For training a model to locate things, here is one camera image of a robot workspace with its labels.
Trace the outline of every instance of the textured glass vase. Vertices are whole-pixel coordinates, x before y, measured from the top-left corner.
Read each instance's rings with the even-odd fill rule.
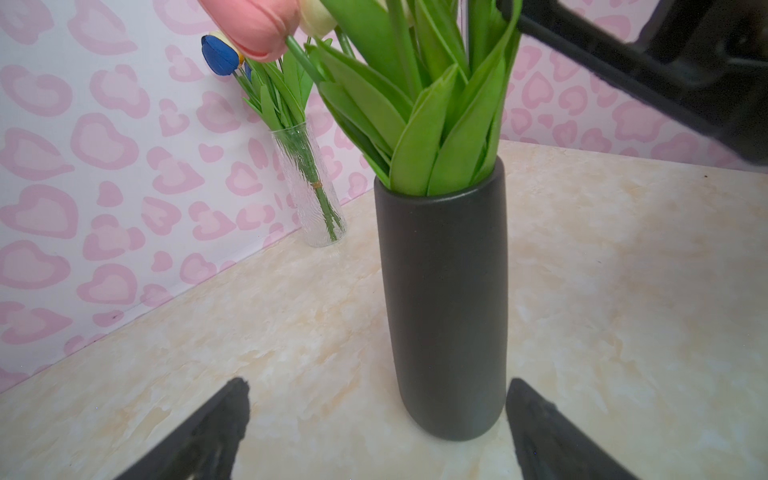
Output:
[[[274,131],[272,137],[291,197],[299,209],[304,240],[312,247],[325,247],[341,240],[346,221],[312,128],[304,122]]]

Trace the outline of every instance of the tulip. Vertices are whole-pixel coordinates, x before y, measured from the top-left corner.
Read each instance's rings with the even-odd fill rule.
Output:
[[[203,58],[211,70],[224,77],[232,75],[243,63],[243,56],[220,31],[211,32],[200,39]]]
[[[256,61],[275,61],[299,27],[299,0],[200,0],[235,48]]]
[[[376,0],[386,10],[386,0]],[[310,37],[324,37],[336,27],[336,20],[323,5],[322,0],[299,0],[301,9],[301,30]],[[402,0],[402,11],[406,21],[413,25],[413,16],[408,8],[408,0]]]

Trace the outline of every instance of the blue tulip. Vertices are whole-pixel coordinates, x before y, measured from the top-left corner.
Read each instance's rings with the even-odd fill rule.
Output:
[[[203,57],[215,74],[226,77],[240,66],[240,54],[213,35],[203,35]]]

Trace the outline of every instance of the pink tulip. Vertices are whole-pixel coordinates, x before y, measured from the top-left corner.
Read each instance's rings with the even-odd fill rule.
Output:
[[[237,50],[256,61],[275,61],[299,27],[298,0],[200,0]]]

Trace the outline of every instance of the black vase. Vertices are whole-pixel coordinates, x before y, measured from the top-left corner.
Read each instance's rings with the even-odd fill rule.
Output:
[[[507,209],[504,164],[439,197],[374,186],[384,295],[400,396],[448,440],[487,432],[506,396]]]

